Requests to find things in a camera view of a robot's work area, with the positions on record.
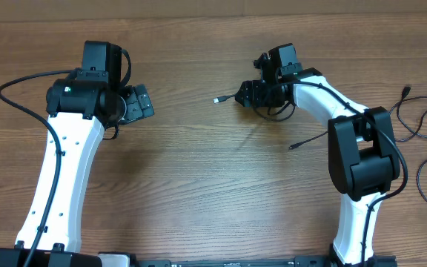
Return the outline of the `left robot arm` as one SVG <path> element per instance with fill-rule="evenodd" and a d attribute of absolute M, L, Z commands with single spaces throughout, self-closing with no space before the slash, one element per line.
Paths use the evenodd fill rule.
<path fill-rule="evenodd" d="M 81 253 L 81 218 L 87 181 L 105 131 L 154 114 L 144 85 L 130 86 L 122 60 L 129 53 L 110 42 L 86 41 L 82 66 L 58 70 L 47 90 L 47 118 L 0 99 L 47 128 L 42 169 L 29 213 L 13 248 L 0 248 L 0 266 L 137 266 L 133 254 Z"/>

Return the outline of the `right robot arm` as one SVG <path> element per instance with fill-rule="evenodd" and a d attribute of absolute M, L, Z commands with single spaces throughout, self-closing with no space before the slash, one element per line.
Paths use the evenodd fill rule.
<path fill-rule="evenodd" d="M 394 256 L 378 256 L 373 250 L 378 210 L 400 175 L 388 111 L 350 100 L 317 69 L 303 68 L 292 44 L 262 53 L 253 65 L 260 78 L 241 84 L 234 95 L 239 104 L 255 112 L 300 108 L 326 128 L 328 172 L 341 197 L 337 234 L 325 266 L 396 266 Z"/>

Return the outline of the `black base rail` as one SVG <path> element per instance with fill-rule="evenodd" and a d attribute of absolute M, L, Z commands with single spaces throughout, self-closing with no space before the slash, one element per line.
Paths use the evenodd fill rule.
<path fill-rule="evenodd" d="M 291 259 L 262 260 L 138 260 L 135 254 L 101 252 L 102 267 L 340 267 L 338 259 L 328 256 L 296 256 Z"/>

